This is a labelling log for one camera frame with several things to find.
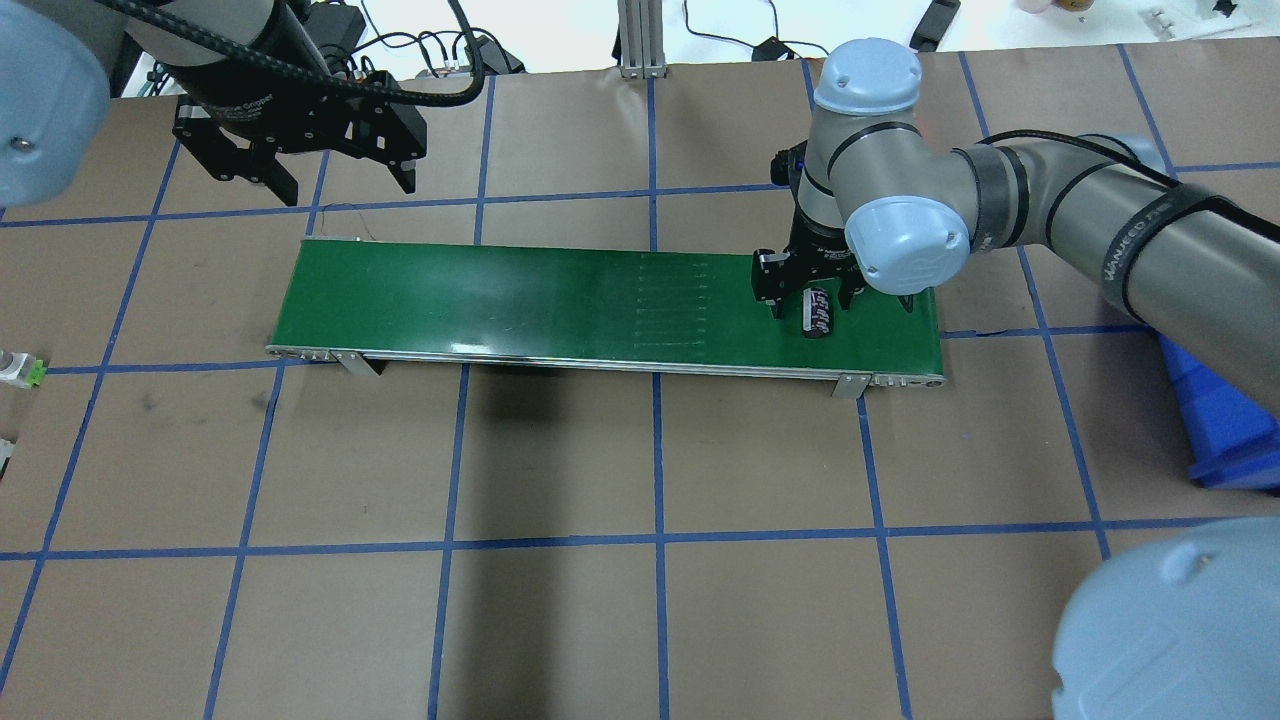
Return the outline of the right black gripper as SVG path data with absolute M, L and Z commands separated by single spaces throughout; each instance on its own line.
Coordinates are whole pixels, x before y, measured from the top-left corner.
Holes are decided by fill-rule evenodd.
M 796 206 L 785 251 L 758 249 L 753 254 L 751 291 L 781 320 L 794 293 L 806 282 L 824 279 L 840 279 L 836 299 L 842 311 L 849 311 L 854 299 L 867 288 L 844 232 L 822 225 Z

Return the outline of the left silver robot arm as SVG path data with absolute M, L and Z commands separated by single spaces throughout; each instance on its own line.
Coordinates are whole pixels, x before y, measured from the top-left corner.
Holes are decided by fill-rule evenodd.
M 326 10 L 294 1 L 5 1 L 3 206 L 63 193 L 102 127 L 131 45 L 180 86 L 172 132 L 215 179 L 300 199 L 285 154 L 387 167 L 404 192 L 428 150 L 417 95 L 383 70 L 344 77 L 319 44 Z

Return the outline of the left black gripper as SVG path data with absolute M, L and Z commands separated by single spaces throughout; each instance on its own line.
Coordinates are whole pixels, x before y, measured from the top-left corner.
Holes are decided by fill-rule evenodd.
M 276 154 L 334 150 L 376 161 L 404 193 L 416 192 L 428 123 L 417 109 L 297 85 L 265 70 L 174 70 L 184 90 L 174 133 L 215 179 L 242 178 L 296 208 L 297 179 Z

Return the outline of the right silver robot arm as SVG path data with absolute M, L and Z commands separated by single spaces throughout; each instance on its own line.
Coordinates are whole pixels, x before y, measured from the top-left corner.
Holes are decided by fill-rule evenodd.
M 1277 225 L 1170 177 L 1151 143 L 1115 135 L 993 135 L 934 152 L 914 109 L 923 69 L 887 38 L 837 46 L 808 140 L 771 169 L 792 234 L 751 268 L 774 314 L 813 281 L 838 301 L 910 300 L 973 254 L 1041 243 L 1106 301 L 1277 411 Z M 1053 643 L 1056 719 L 1275 719 L 1277 519 L 1220 520 L 1106 560 Z

